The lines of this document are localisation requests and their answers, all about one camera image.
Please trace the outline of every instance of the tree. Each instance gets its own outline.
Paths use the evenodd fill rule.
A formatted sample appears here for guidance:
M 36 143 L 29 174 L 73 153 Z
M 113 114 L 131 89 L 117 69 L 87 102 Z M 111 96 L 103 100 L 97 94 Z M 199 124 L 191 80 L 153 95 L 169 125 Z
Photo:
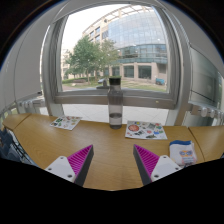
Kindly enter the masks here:
M 93 70 L 97 80 L 97 71 L 104 71 L 106 67 L 109 68 L 109 65 L 117 65 L 119 55 L 112 40 L 104 40 L 101 45 L 96 42 L 95 45 L 98 52 L 96 51 L 97 60 L 93 64 Z
M 97 45 L 90 42 L 88 36 L 84 36 L 73 48 L 73 53 L 69 52 L 66 63 L 70 64 L 70 67 L 66 74 L 85 73 L 89 83 L 89 73 L 93 71 L 93 64 L 97 60 L 98 53 Z
M 91 42 L 89 36 L 81 38 L 77 45 L 73 48 L 73 53 L 69 52 L 69 58 L 66 60 L 70 64 L 65 75 L 85 73 L 88 77 L 89 73 L 95 71 L 95 80 L 97 80 L 97 71 L 103 71 L 109 65 L 117 64 L 118 51 L 114 48 L 114 42 L 104 40 L 99 42 Z

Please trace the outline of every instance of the wooden table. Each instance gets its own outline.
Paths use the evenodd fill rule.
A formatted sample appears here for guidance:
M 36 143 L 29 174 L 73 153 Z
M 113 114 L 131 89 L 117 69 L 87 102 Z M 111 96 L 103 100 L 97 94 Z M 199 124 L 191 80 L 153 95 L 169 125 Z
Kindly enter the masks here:
M 32 160 L 45 169 L 59 156 L 69 156 L 93 144 L 94 156 L 83 187 L 101 190 L 123 190 L 142 187 L 141 177 L 133 156 L 133 145 L 142 146 L 157 155 L 169 155 L 173 140 L 192 140 L 198 163 L 203 155 L 186 127 L 166 127 L 168 140 L 125 138 L 126 125 L 113 130 L 108 123 L 80 121 L 72 130 L 49 126 L 56 117 L 32 114 L 14 133 Z
M 2 124 L 4 125 L 4 127 L 7 127 L 7 129 L 9 129 L 10 131 L 14 131 L 14 129 L 30 115 L 31 115 L 31 113 L 9 114 L 7 116 L 7 119 L 5 119 L 2 122 Z
M 224 153 L 224 126 L 189 127 L 205 162 L 220 159 Z

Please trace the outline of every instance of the brochure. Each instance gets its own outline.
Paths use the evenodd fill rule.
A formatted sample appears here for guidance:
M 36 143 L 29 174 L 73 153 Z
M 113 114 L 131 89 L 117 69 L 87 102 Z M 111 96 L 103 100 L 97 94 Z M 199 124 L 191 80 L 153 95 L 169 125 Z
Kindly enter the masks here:
M 72 130 L 82 119 L 82 117 L 75 117 L 75 116 L 66 116 L 63 115 L 58 117 L 55 121 L 53 121 L 50 126 L 56 128 L 62 128 L 67 130 Z
M 161 123 L 127 121 L 125 137 L 138 139 L 167 139 Z

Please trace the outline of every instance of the chair backrest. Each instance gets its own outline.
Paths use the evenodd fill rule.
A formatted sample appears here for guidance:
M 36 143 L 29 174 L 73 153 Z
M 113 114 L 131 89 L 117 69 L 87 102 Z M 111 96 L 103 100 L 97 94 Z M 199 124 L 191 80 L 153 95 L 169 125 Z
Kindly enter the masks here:
M 9 152 L 9 154 L 7 156 L 7 159 L 21 163 L 21 160 L 20 160 L 19 155 L 18 154 L 15 154 L 15 153 L 12 153 L 12 152 Z
M 7 159 L 9 153 L 9 147 L 7 145 L 4 145 L 3 147 L 0 146 L 0 157 L 2 159 Z
M 8 132 L 7 132 L 6 128 L 3 129 L 3 131 L 0 130 L 0 137 L 1 137 L 1 136 L 5 136 L 7 133 L 8 133 Z
M 1 137 L 3 144 L 7 145 L 8 147 L 10 147 L 10 145 L 13 142 L 13 137 L 12 135 L 10 135 L 9 133 L 6 133 L 4 136 Z

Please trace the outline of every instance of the building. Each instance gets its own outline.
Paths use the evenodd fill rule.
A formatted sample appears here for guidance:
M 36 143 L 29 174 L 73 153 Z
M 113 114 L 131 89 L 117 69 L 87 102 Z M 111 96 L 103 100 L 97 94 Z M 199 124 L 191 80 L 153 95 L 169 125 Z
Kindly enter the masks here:
M 119 65 L 109 66 L 100 72 L 101 76 L 120 75 L 151 83 L 159 78 L 167 82 L 166 31 L 152 7 L 128 5 L 112 11 L 85 29 L 85 35 L 93 42 L 113 40 L 119 52 Z

